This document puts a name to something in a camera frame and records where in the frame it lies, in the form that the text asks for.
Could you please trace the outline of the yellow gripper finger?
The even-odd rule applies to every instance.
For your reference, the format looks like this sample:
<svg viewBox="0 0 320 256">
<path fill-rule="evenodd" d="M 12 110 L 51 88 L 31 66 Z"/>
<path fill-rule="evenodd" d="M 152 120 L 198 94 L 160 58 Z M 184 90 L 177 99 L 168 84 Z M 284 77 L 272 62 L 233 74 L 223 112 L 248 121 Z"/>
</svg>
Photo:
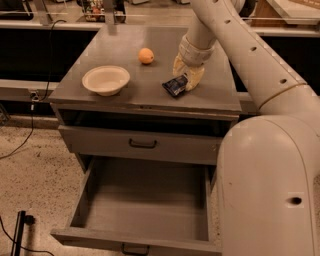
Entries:
<svg viewBox="0 0 320 256">
<path fill-rule="evenodd" d="M 186 72 L 186 65 L 183 62 L 180 55 L 177 55 L 175 57 L 174 63 L 173 63 L 173 76 L 178 77 L 183 75 Z"/>
<path fill-rule="evenodd" d="M 186 90 L 193 90 L 201 81 L 205 68 L 203 66 L 200 67 L 188 67 L 185 71 L 188 82 L 186 84 Z"/>
</svg>

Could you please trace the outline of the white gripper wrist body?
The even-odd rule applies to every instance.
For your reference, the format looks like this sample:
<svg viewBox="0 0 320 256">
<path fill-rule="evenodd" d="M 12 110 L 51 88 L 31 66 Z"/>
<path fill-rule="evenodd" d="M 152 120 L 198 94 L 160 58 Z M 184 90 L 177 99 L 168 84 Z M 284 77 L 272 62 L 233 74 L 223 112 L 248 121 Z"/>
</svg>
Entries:
<svg viewBox="0 0 320 256">
<path fill-rule="evenodd" d="M 179 44 L 179 54 L 182 61 L 189 67 L 198 67 L 204 65 L 211 57 L 214 46 L 209 49 L 198 49 L 193 46 L 184 35 Z"/>
</svg>

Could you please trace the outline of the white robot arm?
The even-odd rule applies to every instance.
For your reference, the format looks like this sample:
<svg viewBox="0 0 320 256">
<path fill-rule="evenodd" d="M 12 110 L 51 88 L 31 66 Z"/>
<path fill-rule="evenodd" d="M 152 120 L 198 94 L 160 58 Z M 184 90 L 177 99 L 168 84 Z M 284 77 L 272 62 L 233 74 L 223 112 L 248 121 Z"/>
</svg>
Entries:
<svg viewBox="0 0 320 256">
<path fill-rule="evenodd" d="M 319 256 L 314 180 L 320 100 L 240 17 L 233 0 L 190 0 L 174 71 L 200 67 L 220 43 L 258 116 L 234 125 L 217 158 L 222 256 Z"/>
</svg>

